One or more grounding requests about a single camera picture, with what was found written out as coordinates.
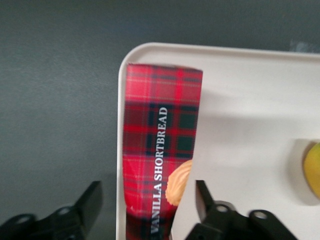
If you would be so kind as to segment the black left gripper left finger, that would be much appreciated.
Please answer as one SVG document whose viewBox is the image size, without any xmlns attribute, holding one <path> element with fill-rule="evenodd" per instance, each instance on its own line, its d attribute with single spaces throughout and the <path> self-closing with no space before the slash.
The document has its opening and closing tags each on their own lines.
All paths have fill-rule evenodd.
<svg viewBox="0 0 320 240">
<path fill-rule="evenodd" d="M 15 215 L 0 225 L 2 240 L 85 240 L 103 205 L 101 181 L 93 181 L 78 200 L 43 219 L 32 213 Z"/>
</svg>

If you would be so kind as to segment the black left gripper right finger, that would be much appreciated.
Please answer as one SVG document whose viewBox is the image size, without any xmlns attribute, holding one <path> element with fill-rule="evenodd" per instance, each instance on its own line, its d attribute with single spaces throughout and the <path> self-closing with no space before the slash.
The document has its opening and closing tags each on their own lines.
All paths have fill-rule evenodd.
<svg viewBox="0 0 320 240">
<path fill-rule="evenodd" d="M 195 181 L 200 222 L 187 240 L 296 240 L 297 237 L 270 211 L 255 209 L 244 216 L 234 205 L 214 200 L 204 180 Z"/>
</svg>

